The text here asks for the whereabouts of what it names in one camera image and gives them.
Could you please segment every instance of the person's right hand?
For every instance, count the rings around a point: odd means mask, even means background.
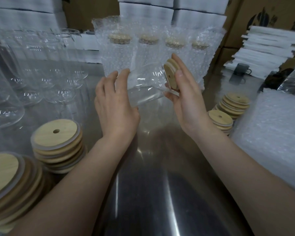
[[[174,103],[174,110],[183,131],[196,140],[201,128],[211,124],[211,121],[197,82],[176,54],[173,53],[171,57],[180,67],[175,73],[180,93],[179,96],[169,92],[164,95]]]

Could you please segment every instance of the stainless steel tabletop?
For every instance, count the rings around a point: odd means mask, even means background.
[[[3,129],[9,149],[32,155],[29,138],[41,124],[73,118],[90,149],[101,137],[93,99],[102,66],[68,104],[42,100]],[[236,203],[197,145],[180,128],[172,103],[158,99],[139,107],[141,123],[122,158],[95,225],[95,235],[252,235]]]

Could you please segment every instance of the forearm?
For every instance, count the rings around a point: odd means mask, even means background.
[[[94,226],[126,144],[100,139],[11,235],[82,235]]]
[[[196,142],[256,235],[295,235],[295,191],[260,166],[212,123]]]

